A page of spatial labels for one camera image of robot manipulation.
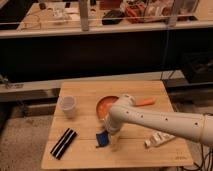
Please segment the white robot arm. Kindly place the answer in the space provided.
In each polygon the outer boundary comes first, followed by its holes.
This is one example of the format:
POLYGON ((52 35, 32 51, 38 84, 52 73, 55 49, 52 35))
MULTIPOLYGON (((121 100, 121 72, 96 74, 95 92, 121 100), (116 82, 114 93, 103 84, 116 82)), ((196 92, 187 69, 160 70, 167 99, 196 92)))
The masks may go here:
POLYGON ((135 107, 135 99, 122 95, 106 100, 105 128, 119 132, 125 123, 144 126, 213 148, 213 115, 165 112, 135 107))

